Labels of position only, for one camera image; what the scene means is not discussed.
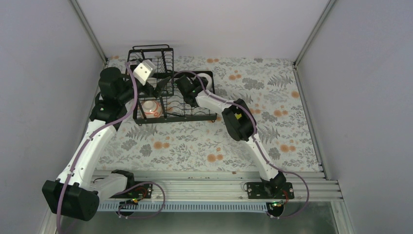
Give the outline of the black wire dish rack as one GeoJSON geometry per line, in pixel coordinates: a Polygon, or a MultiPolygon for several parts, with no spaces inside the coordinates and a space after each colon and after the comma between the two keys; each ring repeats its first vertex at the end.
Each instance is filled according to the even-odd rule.
{"type": "Polygon", "coordinates": [[[201,107],[192,107],[185,103],[184,97],[180,90],[176,87],[174,81],[166,79],[175,74],[174,66],[174,50],[167,44],[155,45],[136,45],[129,50],[127,61],[130,63],[130,69],[134,70],[137,64],[143,60],[150,60],[155,65],[155,72],[148,83],[156,88],[157,85],[163,84],[164,87],[160,92],[159,97],[155,98],[143,92],[139,94],[139,103],[134,112],[133,119],[136,124],[152,124],[152,123],[170,123],[170,122],[186,122],[186,121],[212,121],[217,119],[217,114],[209,109],[201,107]],[[143,111],[145,101],[156,101],[161,108],[161,115],[152,118],[143,111]]]}

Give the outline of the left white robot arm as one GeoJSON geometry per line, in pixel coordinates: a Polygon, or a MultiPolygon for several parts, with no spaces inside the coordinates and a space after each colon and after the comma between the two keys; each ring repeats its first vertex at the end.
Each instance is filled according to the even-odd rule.
{"type": "Polygon", "coordinates": [[[148,83],[154,72],[145,65],[137,65],[126,74],[116,67],[101,71],[99,92],[78,149],[59,176],[43,184],[42,193],[52,213],[88,221],[103,201],[121,198],[118,213],[129,216],[130,212],[124,211],[127,205],[137,205],[151,197],[153,184],[136,181],[131,172],[114,170],[97,182],[92,182],[92,177],[108,142],[122,121],[133,113],[126,104],[132,102],[136,106],[140,93],[157,92],[148,83]]]}

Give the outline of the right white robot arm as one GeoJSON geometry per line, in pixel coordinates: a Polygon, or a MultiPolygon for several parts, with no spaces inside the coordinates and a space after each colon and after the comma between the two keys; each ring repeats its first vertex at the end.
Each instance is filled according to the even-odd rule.
{"type": "Polygon", "coordinates": [[[206,108],[222,116],[229,136],[244,145],[247,154],[256,165],[265,195],[269,198],[282,195],[288,198],[289,189],[285,187],[285,175],[272,165],[260,140],[256,120],[245,101],[242,99],[233,101],[212,93],[207,88],[212,80],[201,78],[191,71],[178,72],[173,79],[185,103],[192,107],[206,108]]]}

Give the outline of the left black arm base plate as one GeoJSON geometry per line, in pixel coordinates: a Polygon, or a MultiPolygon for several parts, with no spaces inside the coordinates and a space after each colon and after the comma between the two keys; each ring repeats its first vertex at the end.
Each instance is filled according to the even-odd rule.
{"type": "Polygon", "coordinates": [[[118,192],[112,195],[111,198],[121,198],[121,199],[142,199],[151,198],[153,191],[153,184],[149,181],[147,182],[135,182],[135,185],[127,188],[124,191],[118,192]]]}

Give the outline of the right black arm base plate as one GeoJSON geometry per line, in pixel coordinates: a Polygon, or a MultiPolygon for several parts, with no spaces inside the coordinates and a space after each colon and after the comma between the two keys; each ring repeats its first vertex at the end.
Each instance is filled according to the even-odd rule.
{"type": "Polygon", "coordinates": [[[249,199],[294,199],[292,183],[286,182],[277,188],[269,188],[263,182],[247,182],[243,189],[247,192],[249,199]]]}

